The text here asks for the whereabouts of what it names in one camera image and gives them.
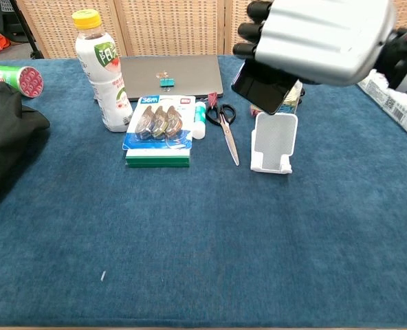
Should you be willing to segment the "teal binder clip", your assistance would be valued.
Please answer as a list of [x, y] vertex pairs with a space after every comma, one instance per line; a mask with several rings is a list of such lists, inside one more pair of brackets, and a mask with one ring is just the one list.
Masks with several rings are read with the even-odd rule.
[[170, 91], [175, 86], [175, 79], [169, 76], [167, 71], [161, 71], [156, 74], [159, 80], [159, 87], [163, 91]]

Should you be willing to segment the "silver laptop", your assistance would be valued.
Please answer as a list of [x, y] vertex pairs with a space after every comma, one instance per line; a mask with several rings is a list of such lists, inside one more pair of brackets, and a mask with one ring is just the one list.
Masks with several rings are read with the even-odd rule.
[[[200, 98], [212, 92], [223, 95], [219, 62], [215, 55], [122, 57], [120, 62], [126, 93], [131, 101], [160, 94]], [[175, 86], [170, 91], [160, 88], [156, 74], [162, 71], [175, 79]]]

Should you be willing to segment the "black handled scissors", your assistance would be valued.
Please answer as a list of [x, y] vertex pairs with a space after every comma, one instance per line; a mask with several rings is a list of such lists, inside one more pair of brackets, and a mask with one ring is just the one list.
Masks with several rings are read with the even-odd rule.
[[206, 119], [222, 128], [228, 150], [236, 166], [239, 166], [239, 156], [230, 125], [235, 121], [237, 116], [236, 109], [230, 104], [208, 106], [206, 109]]

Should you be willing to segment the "white green glue stick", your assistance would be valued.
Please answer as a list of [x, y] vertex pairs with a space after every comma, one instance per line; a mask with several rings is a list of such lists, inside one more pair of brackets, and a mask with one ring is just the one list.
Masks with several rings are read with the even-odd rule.
[[192, 130], [192, 137], [201, 140], [206, 135], [206, 104], [202, 101], [195, 103], [195, 119]]

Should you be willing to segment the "green chips can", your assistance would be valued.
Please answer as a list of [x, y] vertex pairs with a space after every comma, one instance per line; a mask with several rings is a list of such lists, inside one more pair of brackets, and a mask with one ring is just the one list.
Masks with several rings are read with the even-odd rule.
[[0, 65], [0, 82], [4, 82], [22, 95], [35, 98], [41, 95], [44, 81], [41, 73], [30, 66], [16, 67]]

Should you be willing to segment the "black fabric bag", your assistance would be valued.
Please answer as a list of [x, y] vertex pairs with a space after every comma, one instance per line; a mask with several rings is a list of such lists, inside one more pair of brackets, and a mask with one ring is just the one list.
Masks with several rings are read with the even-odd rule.
[[19, 91], [0, 82], [0, 192], [12, 179], [31, 139], [48, 128], [50, 121], [41, 112], [24, 105]]

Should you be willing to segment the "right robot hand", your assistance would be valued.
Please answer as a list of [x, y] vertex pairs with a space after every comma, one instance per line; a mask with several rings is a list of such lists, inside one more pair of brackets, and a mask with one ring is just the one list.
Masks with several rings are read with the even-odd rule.
[[335, 86], [368, 75], [396, 23], [393, 0], [253, 1], [246, 12], [235, 56]]

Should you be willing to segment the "blue table cover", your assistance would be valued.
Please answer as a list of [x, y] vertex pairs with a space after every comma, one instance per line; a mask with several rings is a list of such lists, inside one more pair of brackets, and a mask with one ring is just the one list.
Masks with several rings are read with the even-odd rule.
[[76, 59], [32, 60], [50, 127], [0, 193], [0, 325], [407, 327], [407, 133], [358, 87], [308, 86], [291, 175], [232, 161], [208, 124], [188, 168], [129, 168]]

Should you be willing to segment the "tissue pack multipack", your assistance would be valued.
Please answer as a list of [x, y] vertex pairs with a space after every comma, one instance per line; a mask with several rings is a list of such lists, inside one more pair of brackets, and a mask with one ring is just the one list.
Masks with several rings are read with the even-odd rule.
[[357, 86], [407, 132], [407, 93], [390, 89], [385, 76], [374, 69]]

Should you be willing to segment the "wicker folding screen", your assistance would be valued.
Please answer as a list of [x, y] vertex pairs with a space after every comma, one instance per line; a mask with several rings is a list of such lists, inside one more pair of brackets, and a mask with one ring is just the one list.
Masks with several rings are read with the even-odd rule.
[[72, 13], [95, 9], [121, 56], [231, 54], [252, 0], [16, 0], [46, 58], [75, 57]]

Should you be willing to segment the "drink bottle yellow cap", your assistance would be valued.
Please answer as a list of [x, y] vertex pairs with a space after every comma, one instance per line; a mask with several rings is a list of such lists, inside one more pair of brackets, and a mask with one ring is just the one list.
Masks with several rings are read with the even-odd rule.
[[77, 10], [71, 17], [78, 30], [76, 55], [93, 88], [103, 124], [111, 132], [125, 132], [133, 107], [125, 89], [116, 43], [103, 28], [97, 10]]

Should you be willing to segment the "white phone stand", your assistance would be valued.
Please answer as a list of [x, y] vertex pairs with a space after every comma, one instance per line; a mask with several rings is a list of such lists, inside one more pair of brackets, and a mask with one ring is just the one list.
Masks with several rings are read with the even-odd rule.
[[260, 173], [292, 174], [298, 117], [292, 113], [256, 115], [251, 138], [250, 169]]

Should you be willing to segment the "black smartphone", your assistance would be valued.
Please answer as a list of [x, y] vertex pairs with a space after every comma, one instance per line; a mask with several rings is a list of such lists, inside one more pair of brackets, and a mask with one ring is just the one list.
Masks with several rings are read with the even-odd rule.
[[248, 59], [232, 81], [231, 88], [262, 111], [274, 115], [297, 80], [291, 74]]

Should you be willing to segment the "green white flat box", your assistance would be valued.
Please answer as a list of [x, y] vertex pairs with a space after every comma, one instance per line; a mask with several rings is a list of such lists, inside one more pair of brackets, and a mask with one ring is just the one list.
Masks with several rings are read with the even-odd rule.
[[189, 167], [190, 149], [129, 149], [126, 151], [125, 160], [126, 165], [131, 168]]

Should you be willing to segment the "correction tape blister pack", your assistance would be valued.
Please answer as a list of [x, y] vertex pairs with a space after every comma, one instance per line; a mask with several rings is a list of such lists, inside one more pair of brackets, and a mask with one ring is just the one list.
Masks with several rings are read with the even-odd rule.
[[154, 95], [139, 98], [122, 149], [191, 149], [194, 96]]

